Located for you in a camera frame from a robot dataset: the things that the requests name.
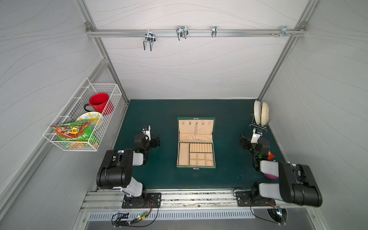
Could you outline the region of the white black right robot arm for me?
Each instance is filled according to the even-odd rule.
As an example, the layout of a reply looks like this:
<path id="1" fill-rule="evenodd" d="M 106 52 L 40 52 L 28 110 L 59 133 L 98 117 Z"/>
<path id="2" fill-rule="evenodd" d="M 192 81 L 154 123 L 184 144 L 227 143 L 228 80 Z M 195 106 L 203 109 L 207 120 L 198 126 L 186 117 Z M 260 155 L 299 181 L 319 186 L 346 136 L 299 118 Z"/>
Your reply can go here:
<path id="1" fill-rule="evenodd" d="M 252 155 L 253 167 L 257 172 L 277 183 L 254 183 L 241 198 L 244 203 L 269 202 L 276 200 L 299 206 L 320 207 L 323 203 L 322 193 L 309 166 L 274 161 L 270 153 L 270 142 L 264 138 L 253 141 L 243 135 L 240 145 Z"/>

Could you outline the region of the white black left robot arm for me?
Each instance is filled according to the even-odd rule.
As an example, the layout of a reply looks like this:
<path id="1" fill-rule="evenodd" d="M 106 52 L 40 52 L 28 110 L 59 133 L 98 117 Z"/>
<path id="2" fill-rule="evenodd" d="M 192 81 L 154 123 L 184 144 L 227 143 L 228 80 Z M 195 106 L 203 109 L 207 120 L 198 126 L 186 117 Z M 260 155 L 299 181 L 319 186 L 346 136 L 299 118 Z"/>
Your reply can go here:
<path id="1" fill-rule="evenodd" d="M 161 145 L 160 136 L 152 139 L 146 133 L 134 137 L 134 148 L 106 151 L 96 176 L 96 184 L 100 189 L 118 190 L 128 198 L 146 199 L 143 183 L 134 179 L 133 167 L 143 166 L 148 161 L 148 152 Z"/>

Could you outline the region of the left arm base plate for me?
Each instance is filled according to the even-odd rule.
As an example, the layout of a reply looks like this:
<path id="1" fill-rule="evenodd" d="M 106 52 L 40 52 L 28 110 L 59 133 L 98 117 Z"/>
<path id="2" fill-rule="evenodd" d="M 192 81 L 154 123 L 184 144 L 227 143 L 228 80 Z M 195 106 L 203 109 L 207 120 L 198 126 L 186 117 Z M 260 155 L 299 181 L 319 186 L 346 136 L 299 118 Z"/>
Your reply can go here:
<path id="1" fill-rule="evenodd" d="M 161 193 L 143 193 L 139 197 L 124 196 L 122 209 L 149 209 L 161 207 Z"/>

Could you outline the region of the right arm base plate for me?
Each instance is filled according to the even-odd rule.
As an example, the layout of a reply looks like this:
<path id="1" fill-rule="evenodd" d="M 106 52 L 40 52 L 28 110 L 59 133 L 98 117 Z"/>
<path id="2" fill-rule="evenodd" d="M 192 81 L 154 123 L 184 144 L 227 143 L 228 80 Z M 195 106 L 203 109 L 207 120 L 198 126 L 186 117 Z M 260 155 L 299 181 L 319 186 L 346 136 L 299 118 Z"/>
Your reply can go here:
<path id="1" fill-rule="evenodd" d="M 239 207 L 268 207 L 276 206 L 272 198 L 253 195 L 251 191 L 237 191 L 234 193 Z"/>

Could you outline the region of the green jewelry box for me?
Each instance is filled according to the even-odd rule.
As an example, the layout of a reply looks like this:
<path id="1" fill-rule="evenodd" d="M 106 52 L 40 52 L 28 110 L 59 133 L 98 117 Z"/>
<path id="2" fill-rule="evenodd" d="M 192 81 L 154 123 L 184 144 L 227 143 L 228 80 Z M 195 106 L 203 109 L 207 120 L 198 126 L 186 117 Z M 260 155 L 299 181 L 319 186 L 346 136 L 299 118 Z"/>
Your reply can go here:
<path id="1" fill-rule="evenodd" d="M 214 117 L 179 117 L 178 168 L 216 168 L 214 150 Z"/>

